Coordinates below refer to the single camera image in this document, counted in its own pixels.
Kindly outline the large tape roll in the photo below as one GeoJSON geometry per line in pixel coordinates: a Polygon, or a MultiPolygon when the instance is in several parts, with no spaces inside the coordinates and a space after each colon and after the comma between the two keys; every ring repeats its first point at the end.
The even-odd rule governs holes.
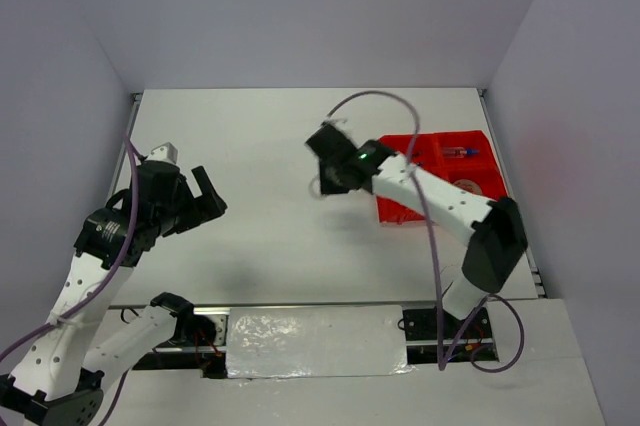
{"type": "Polygon", "coordinates": [[[461,190],[467,191],[469,193],[483,196],[483,190],[478,183],[469,179],[458,179],[453,182],[453,184],[461,190]]]}

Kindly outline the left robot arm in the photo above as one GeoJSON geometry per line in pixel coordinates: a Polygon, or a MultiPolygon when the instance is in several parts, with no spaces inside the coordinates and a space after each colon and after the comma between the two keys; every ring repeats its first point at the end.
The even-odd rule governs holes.
{"type": "Polygon", "coordinates": [[[219,331],[181,296],[154,297],[125,328],[102,344],[94,337],[115,295],[157,239],[221,217],[227,205],[205,169],[186,177],[171,162],[137,165],[128,188],[86,218],[69,275],[47,322],[22,361],[1,378],[1,405],[28,425],[88,425],[105,392],[154,348],[211,346],[219,331]]]}

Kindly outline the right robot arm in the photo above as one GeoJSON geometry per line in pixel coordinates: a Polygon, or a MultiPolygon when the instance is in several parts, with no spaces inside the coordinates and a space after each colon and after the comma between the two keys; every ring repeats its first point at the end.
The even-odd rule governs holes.
{"type": "Polygon", "coordinates": [[[320,177],[346,191],[363,190],[394,201],[444,228],[467,248],[461,272],[442,291],[436,329],[457,337],[474,308],[499,293],[528,249],[517,203],[464,191],[412,164],[378,140],[356,145],[331,122],[306,141],[319,163],[320,177]]]}

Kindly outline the small clear tape roll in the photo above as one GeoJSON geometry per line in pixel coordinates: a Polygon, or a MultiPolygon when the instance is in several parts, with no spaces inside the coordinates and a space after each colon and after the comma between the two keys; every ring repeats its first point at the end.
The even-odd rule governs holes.
{"type": "Polygon", "coordinates": [[[322,200],[324,195],[321,192],[321,182],[318,176],[314,177],[308,185],[308,191],[312,198],[322,200]]]}

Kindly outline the blue spray bottle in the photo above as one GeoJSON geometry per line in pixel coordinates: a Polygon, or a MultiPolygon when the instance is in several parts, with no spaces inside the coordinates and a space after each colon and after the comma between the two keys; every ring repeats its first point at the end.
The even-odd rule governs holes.
{"type": "Polygon", "coordinates": [[[447,147],[441,150],[442,155],[446,158],[467,158],[477,156],[480,151],[473,148],[465,147],[447,147]]]}

